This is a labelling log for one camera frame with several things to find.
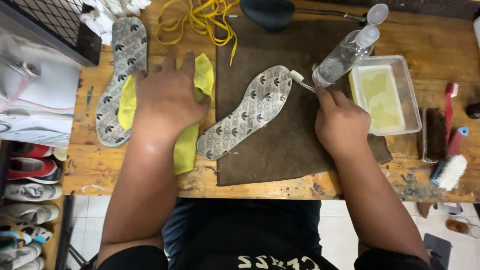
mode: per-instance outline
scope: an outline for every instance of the brush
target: brush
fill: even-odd
[[[456,97],[457,94],[458,94],[458,84],[448,82],[445,89],[445,109],[444,109],[444,115],[446,118],[445,125],[447,129],[447,135],[446,135],[447,141],[450,136],[450,128],[452,125],[452,115],[453,115],[452,98]]]
[[[419,133],[420,159],[437,163],[447,157],[445,117],[439,108],[424,108],[421,113],[423,129]]]
[[[467,168],[467,159],[460,155],[460,145],[468,135],[468,127],[460,127],[453,134],[449,142],[446,161],[438,164],[430,181],[447,191],[452,190]]]
[[[305,83],[303,82],[304,77],[303,77],[300,73],[292,70],[292,71],[290,71],[290,76],[292,77],[292,79],[293,79],[297,84],[305,87],[306,89],[308,89],[308,90],[310,90],[310,91],[315,92],[315,89],[314,89],[313,87],[311,87],[310,85],[305,84]]]

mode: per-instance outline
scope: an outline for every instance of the brown bristle brush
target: brown bristle brush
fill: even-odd
[[[420,159],[437,163],[447,156],[446,118],[439,108],[425,108],[421,112],[422,131],[419,133]]]

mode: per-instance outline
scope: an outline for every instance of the yellow shoelace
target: yellow shoelace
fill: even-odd
[[[181,3],[187,13],[182,15],[180,18],[169,19],[161,22],[162,15],[164,14],[167,7],[175,2]],[[230,25],[228,25],[228,23],[225,21],[225,14],[233,5],[238,4],[240,0],[234,0],[230,4],[225,3],[225,0],[209,0],[206,3],[202,4],[202,0],[198,0],[198,4],[200,6],[196,9],[193,9],[192,0],[189,0],[188,2],[190,4],[190,7],[187,7],[187,5],[182,0],[170,0],[165,3],[165,5],[162,7],[162,10],[160,11],[160,15],[158,16],[158,28],[156,29],[156,38],[158,42],[164,45],[172,45],[178,43],[183,37],[183,26],[188,20],[190,22],[190,26],[192,26],[195,32],[202,35],[206,35],[208,33],[213,43],[217,46],[223,46],[227,44],[233,37],[235,37],[235,44],[233,45],[230,58],[231,66],[233,56],[235,55],[235,51],[237,50],[237,34],[235,34],[235,31],[233,31]],[[225,8],[223,10],[219,10],[220,4],[224,5]],[[208,7],[211,7],[212,11],[206,13],[205,10]],[[215,16],[217,15],[222,15],[223,24],[215,20]],[[209,24],[209,21],[225,29],[228,32],[227,38],[216,38],[214,34],[214,25]],[[199,25],[201,29],[195,28],[195,24]],[[181,34],[177,39],[169,42],[163,42],[158,38],[158,32],[160,29],[162,29],[163,31],[174,31],[179,27],[179,25],[181,25]]]

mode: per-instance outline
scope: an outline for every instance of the yellow microfiber cloth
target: yellow microfiber cloth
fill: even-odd
[[[195,86],[195,97],[201,100],[205,94],[212,96],[213,89],[213,67],[210,60],[203,53],[195,59],[195,75],[193,76],[193,85]],[[120,97],[120,107],[118,118],[124,129],[132,127],[133,115],[137,108],[137,95],[135,94],[135,83],[132,76],[129,76],[123,85]],[[175,175],[193,170],[195,165],[195,156],[197,153],[197,138],[200,124],[195,124],[186,128],[180,134],[175,149],[173,151],[173,160]]]

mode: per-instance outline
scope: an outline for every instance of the bottle cap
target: bottle cap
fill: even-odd
[[[362,48],[369,47],[380,37],[380,31],[374,25],[367,25],[357,34],[355,42]]]
[[[374,5],[367,13],[367,22],[369,25],[379,25],[388,16],[388,6],[385,4]]]

